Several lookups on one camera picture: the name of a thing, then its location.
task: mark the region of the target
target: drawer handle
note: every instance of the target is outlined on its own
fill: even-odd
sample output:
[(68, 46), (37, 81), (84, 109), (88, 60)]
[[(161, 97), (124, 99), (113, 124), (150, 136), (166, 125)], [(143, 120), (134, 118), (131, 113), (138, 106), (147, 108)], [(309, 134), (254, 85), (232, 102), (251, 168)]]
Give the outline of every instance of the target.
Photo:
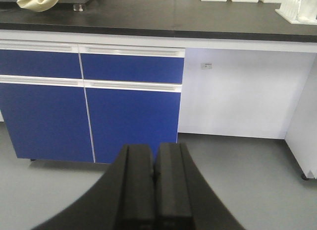
[(36, 52), (60, 52), (60, 53), (78, 53), (77, 45), (71, 44), (50, 44), (36, 42), (1, 42), (2, 50), (18, 51), (36, 51)]
[(118, 89), (118, 90), (139, 90), (139, 91), (159, 91), (180, 93), (181, 84), (169, 83), (147, 83), (147, 82), (129, 82), (129, 81), (106, 81), (106, 80), (85, 80), (86, 88), (97, 89)]
[(0, 75), (0, 83), (84, 87), (82, 79), (21, 76), (21, 75)]
[(129, 47), (129, 46), (79, 46), (80, 53), (128, 55), (145, 57), (185, 57), (185, 50), (180, 48)]

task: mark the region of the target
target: cabinet leg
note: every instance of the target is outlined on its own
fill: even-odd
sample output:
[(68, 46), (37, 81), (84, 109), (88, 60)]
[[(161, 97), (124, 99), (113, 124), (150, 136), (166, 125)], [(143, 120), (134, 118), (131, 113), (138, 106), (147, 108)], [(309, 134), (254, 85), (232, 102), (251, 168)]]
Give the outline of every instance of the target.
[(309, 178), (307, 178), (304, 173), (301, 174), (301, 178), (302, 178), (303, 180), (309, 180)]

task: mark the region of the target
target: white wall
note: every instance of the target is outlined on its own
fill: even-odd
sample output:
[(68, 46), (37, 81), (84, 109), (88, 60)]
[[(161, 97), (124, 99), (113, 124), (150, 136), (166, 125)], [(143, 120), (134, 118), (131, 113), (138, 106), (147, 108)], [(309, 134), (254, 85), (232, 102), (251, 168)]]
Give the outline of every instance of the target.
[(317, 56), (285, 140), (304, 174), (317, 178)]
[(185, 57), (179, 132), (284, 139), (315, 54), (186, 49)]

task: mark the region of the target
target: cabinet door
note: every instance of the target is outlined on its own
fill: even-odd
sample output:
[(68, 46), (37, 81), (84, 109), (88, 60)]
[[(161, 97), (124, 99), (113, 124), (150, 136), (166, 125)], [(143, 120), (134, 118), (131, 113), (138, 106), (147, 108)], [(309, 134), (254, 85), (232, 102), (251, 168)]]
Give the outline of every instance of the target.
[(93, 161), (84, 88), (0, 84), (0, 94), (18, 158)]
[(184, 58), (81, 54), (85, 79), (182, 83)]
[(112, 163), (123, 144), (176, 142), (180, 93), (87, 88), (96, 162)]
[(0, 50), (0, 75), (82, 78), (76, 53)]

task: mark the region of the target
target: beige cloth bag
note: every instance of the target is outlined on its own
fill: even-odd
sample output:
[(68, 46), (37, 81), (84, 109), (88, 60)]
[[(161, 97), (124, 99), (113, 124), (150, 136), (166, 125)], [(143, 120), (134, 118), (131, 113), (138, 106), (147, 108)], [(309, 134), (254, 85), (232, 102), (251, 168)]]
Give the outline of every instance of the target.
[(21, 8), (30, 9), (35, 12), (42, 12), (52, 8), (58, 0), (18, 0), (17, 4)]

